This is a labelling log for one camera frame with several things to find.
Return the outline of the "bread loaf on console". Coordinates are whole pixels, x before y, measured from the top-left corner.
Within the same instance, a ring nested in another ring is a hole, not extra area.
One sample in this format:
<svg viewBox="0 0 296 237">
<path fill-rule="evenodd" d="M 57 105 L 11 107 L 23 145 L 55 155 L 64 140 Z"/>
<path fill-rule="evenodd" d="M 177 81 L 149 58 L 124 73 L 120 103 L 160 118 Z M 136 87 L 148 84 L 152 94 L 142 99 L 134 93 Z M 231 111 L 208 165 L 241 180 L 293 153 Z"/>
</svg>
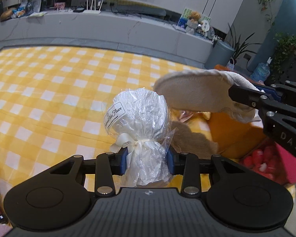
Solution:
<svg viewBox="0 0 296 237">
<path fill-rule="evenodd" d="M 11 16 L 14 14 L 13 10 L 13 8 L 10 8 L 7 11 L 3 12 L 0 16 L 0 22 L 4 22 L 5 20 L 11 18 Z"/>
</svg>

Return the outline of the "red Wonderlab cube box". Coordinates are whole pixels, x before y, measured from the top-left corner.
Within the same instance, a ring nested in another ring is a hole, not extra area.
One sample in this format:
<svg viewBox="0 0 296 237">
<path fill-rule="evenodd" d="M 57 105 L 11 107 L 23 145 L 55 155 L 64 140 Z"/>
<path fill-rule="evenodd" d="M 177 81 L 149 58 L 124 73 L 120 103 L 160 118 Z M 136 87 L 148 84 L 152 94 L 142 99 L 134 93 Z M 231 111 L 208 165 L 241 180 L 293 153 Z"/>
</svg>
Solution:
<svg viewBox="0 0 296 237">
<path fill-rule="evenodd" d="M 275 142 L 251 151 L 240 164 L 280 185 L 296 184 L 296 158 Z"/>
</svg>

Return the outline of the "teddy bear on console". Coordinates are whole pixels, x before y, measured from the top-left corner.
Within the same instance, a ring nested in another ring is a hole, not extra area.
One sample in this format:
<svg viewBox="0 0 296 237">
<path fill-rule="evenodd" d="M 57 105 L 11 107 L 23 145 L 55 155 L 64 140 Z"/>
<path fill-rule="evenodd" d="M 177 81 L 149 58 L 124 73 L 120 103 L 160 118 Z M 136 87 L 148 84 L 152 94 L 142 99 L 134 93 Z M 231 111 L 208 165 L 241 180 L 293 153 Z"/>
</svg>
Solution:
<svg viewBox="0 0 296 237">
<path fill-rule="evenodd" d="M 189 15 L 187 26 L 189 26 L 190 28 L 197 28 L 198 21 L 200 18 L 201 18 L 201 14 L 199 12 L 192 11 Z"/>
</svg>

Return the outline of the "grey round trash bin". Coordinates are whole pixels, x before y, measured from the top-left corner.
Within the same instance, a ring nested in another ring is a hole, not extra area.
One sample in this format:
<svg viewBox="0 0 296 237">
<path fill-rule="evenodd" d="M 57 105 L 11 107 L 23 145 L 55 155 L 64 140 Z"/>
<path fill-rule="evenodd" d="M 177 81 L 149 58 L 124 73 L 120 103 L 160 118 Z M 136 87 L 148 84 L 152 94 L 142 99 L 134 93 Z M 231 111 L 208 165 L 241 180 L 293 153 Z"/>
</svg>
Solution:
<svg viewBox="0 0 296 237">
<path fill-rule="evenodd" d="M 228 42 L 217 40 L 205 63 L 205 68 L 210 70 L 216 65 L 226 66 L 234 52 L 235 49 Z"/>
</svg>

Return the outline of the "white marble TV console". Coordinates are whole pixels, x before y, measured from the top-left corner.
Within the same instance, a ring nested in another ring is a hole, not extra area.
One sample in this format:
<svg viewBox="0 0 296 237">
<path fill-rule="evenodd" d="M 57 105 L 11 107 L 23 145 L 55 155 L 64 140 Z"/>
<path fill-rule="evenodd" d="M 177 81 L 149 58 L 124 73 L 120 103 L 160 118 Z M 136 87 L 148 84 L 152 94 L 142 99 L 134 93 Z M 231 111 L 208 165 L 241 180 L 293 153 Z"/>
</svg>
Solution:
<svg viewBox="0 0 296 237">
<path fill-rule="evenodd" d="M 209 40 L 176 30 L 154 19 L 99 14 L 54 12 L 0 23 L 0 41 L 33 38 L 71 38 L 108 41 L 148 48 L 205 63 L 212 51 Z"/>
</svg>

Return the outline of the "white wifi router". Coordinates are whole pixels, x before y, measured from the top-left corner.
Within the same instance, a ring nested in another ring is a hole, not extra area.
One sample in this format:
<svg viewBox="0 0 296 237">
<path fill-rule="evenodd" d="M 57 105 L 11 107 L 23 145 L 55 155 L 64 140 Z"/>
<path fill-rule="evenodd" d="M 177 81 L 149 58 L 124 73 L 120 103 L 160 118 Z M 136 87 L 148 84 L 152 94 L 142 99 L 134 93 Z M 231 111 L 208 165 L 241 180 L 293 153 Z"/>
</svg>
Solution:
<svg viewBox="0 0 296 237">
<path fill-rule="evenodd" d="M 86 0 L 86 8 L 83 13 L 100 14 L 104 0 Z"/>
</svg>

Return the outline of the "yellow checkered tablecloth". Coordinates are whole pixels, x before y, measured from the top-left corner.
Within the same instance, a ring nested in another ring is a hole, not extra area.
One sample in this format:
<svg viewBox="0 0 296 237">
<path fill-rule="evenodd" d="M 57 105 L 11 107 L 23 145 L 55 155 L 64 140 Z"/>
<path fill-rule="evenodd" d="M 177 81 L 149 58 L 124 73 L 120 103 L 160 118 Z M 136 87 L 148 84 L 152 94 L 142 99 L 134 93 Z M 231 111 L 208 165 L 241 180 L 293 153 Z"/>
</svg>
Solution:
<svg viewBox="0 0 296 237">
<path fill-rule="evenodd" d="M 0 197 L 64 159 L 86 159 L 115 138 L 105 110 L 126 89 L 151 89 L 187 66 L 140 54 L 78 47 L 0 51 Z"/>
</svg>

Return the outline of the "beige soft slipper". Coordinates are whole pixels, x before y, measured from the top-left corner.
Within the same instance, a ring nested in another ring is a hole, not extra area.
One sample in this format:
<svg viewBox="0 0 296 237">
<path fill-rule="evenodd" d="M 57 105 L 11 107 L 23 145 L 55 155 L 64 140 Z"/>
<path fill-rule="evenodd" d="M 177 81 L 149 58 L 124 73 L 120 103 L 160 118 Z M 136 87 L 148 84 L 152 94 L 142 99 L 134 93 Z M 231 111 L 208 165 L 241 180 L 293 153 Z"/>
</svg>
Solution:
<svg viewBox="0 0 296 237">
<path fill-rule="evenodd" d="M 238 73 L 218 70 L 184 70 L 168 73 L 155 82 L 153 90 L 164 96 L 169 107 L 194 112 L 224 112 L 242 122 L 261 121 L 258 110 L 234 102 L 231 86 L 258 89 Z"/>
</svg>

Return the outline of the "white flower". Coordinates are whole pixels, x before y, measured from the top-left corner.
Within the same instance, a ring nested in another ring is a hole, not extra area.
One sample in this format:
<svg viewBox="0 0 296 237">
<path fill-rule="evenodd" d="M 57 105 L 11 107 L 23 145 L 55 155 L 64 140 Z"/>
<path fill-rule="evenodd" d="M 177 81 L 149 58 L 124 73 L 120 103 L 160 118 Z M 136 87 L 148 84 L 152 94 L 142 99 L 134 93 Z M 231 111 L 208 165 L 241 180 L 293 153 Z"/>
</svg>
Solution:
<svg viewBox="0 0 296 237">
<path fill-rule="evenodd" d="M 164 187 L 172 179 L 167 153 L 175 131 L 166 99 L 145 88 L 117 94 L 104 113 L 104 128 L 115 142 L 110 151 L 125 150 L 122 187 Z"/>
</svg>

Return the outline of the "white round desk fan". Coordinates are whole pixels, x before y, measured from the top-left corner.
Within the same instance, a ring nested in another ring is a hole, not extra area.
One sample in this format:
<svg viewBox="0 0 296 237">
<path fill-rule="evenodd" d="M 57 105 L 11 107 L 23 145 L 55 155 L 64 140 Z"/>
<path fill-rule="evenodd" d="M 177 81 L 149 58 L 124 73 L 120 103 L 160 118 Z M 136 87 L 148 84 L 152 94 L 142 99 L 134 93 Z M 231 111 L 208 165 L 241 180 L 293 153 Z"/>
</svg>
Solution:
<svg viewBox="0 0 296 237">
<path fill-rule="evenodd" d="M 208 20 L 201 21 L 201 30 L 204 33 L 207 33 L 210 30 L 210 23 L 208 22 Z"/>
</svg>

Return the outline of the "hanging ivy vine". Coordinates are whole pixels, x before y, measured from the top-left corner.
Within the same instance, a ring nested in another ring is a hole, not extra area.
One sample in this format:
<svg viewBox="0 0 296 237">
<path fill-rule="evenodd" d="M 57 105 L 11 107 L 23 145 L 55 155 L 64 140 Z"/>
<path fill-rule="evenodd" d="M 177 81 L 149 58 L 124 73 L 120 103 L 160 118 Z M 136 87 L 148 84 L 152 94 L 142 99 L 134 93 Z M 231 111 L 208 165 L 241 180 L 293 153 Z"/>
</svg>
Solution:
<svg viewBox="0 0 296 237">
<path fill-rule="evenodd" d="M 272 1 L 273 0 L 257 0 L 258 4 L 260 5 L 260 10 L 262 13 L 264 13 L 266 22 L 269 23 L 270 27 L 275 25 Z"/>
</svg>

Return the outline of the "blue water jug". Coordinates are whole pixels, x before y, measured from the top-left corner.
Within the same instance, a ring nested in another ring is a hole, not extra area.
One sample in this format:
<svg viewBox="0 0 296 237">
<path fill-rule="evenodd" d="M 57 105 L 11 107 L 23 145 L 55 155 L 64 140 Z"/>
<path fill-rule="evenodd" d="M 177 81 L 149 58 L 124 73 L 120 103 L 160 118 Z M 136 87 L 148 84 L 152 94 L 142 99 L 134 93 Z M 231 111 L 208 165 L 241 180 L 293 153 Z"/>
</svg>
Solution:
<svg viewBox="0 0 296 237">
<path fill-rule="evenodd" d="M 267 62 L 259 63 L 253 73 L 250 75 L 250 79 L 255 82 L 264 82 L 270 75 L 270 63 L 272 58 L 269 57 Z"/>
</svg>

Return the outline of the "tall green floor plant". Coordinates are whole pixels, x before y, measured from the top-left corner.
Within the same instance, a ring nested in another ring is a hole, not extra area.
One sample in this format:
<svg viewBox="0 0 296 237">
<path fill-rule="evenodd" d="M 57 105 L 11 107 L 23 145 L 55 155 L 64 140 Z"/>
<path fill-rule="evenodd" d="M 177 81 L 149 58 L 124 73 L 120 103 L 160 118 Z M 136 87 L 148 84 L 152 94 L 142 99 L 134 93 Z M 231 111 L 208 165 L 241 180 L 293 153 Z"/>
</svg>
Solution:
<svg viewBox="0 0 296 237">
<path fill-rule="evenodd" d="M 237 62 L 238 57 L 244 53 L 257 54 L 256 51 L 250 50 L 250 47 L 253 45 L 261 45 L 261 43 L 254 43 L 249 41 L 251 37 L 255 35 L 255 32 L 241 41 L 242 35 L 240 34 L 239 36 L 237 36 L 235 27 L 232 27 L 230 24 L 228 24 L 228 27 L 231 36 L 231 47 L 234 49 L 234 53 L 231 58 L 234 60 L 235 63 Z"/>
</svg>

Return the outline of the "pastel woven handbag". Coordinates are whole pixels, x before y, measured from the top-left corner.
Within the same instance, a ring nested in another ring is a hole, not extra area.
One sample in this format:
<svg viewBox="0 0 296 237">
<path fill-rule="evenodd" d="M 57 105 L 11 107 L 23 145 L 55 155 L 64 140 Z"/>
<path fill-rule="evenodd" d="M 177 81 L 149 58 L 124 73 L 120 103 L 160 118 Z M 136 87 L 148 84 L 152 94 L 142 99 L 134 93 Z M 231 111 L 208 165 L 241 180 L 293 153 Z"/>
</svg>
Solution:
<svg viewBox="0 0 296 237">
<path fill-rule="evenodd" d="M 236 64 L 236 60 L 235 60 L 234 58 L 231 58 L 231 59 L 229 60 L 229 62 L 227 63 L 226 67 L 227 67 L 227 69 L 229 69 L 230 71 L 234 71 L 235 64 Z"/>
</svg>

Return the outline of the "dark cabinet with plants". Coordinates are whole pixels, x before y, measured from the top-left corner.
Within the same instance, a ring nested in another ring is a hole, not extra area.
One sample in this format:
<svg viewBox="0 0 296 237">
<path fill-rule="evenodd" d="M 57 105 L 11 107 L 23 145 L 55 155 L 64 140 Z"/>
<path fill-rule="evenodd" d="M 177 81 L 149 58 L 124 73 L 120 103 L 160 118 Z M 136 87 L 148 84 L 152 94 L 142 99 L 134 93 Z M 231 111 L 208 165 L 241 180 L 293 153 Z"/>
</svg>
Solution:
<svg viewBox="0 0 296 237">
<path fill-rule="evenodd" d="M 270 82 L 284 84 L 286 80 L 296 82 L 296 36 L 276 33 L 276 47 L 270 65 Z"/>
</svg>

